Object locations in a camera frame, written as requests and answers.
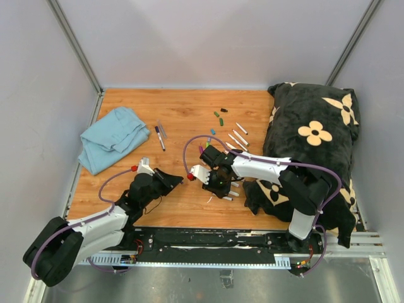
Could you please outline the sky blue cap marker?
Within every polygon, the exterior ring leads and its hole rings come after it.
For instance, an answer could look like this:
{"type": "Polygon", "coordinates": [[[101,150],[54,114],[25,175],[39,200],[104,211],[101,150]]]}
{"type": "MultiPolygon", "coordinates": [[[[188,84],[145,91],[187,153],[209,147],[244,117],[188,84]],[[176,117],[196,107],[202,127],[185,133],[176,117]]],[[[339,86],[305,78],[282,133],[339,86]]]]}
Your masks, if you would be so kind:
{"type": "Polygon", "coordinates": [[[231,150],[236,150],[236,149],[237,149],[235,146],[231,145],[231,144],[228,143],[228,142],[225,142],[225,144],[226,144],[231,150]]]}

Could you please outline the dark green rainbow marker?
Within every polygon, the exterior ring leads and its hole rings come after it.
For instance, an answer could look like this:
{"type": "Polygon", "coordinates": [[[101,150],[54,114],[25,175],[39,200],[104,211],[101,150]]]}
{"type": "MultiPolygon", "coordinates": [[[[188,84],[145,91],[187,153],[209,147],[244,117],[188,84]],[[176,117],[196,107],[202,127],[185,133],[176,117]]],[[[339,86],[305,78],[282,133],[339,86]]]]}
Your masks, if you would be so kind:
{"type": "Polygon", "coordinates": [[[239,145],[242,150],[244,150],[245,152],[248,152],[248,149],[241,143],[239,142],[234,136],[232,136],[231,134],[228,134],[229,138],[231,138],[237,145],[239,145]]]}

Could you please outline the green cap marker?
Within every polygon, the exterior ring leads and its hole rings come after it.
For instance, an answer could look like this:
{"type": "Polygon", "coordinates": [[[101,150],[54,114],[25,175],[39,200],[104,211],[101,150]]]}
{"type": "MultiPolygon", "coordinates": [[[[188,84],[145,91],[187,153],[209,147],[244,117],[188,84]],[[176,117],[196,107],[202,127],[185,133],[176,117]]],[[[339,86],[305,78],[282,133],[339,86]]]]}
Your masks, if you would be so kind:
{"type": "Polygon", "coordinates": [[[239,134],[236,130],[232,130],[233,131],[233,133],[246,145],[246,146],[249,146],[249,143],[242,137],[242,135],[241,134],[239,134]]]}

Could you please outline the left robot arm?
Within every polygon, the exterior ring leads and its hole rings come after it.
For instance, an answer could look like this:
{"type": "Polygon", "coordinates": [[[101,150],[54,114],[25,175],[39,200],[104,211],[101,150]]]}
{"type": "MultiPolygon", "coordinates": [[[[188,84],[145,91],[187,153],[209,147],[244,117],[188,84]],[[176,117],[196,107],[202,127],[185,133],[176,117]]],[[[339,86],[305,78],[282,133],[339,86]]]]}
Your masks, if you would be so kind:
{"type": "Polygon", "coordinates": [[[133,225],[145,208],[168,195],[183,180],[160,169],[138,172],[108,209],[72,221],[52,218],[23,255],[32,278],[53,287],[86,258],[110,247],[131,248],[135,242],[133,225]]]}

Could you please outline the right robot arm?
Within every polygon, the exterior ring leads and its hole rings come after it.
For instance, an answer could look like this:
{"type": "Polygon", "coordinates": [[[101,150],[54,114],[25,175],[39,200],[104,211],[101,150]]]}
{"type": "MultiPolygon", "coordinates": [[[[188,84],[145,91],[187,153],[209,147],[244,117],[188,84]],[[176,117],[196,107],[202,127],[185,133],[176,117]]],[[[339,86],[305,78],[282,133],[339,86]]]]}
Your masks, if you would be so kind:
{"type": "Polygon", "coordinates": [[[230,194],[231,182],[246,178],[279,186],[292,207],[286,245],[295,253],[308,246],[315,217],[332,188],[323,170],[291,158],[263,157],[241,150],[225,153],[213,146],[208,146],[200,159],[205,164],[192,166],[190,178],[201,181],[202,188],[218,198],[230,194]]]}

